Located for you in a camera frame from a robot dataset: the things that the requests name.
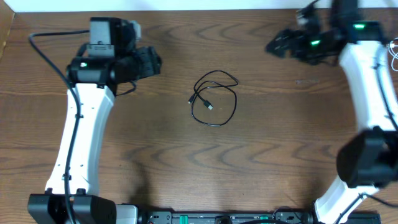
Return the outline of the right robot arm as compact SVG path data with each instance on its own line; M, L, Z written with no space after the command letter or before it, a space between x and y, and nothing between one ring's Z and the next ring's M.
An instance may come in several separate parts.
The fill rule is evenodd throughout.
M365 21L358 2L333 1L322 30L314 3L297 11L298 29L284 29L266 52L318 65L335 57L349 84L358 133L336 158L337 176L302 223L376 223L376 214L356 213L367 198L397 180L397 95L387 65L388 39L378 21Z

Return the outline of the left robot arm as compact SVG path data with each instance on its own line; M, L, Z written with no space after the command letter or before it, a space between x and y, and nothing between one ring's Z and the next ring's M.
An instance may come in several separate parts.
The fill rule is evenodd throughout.
M79 48L60 77L67 90L62 141L42 194L29 197L27 209L37 223L145 223L135 205L100 197L98 165L104 130L118 85L160 73L153 47L137 47L136 21L92 17L90 39Z

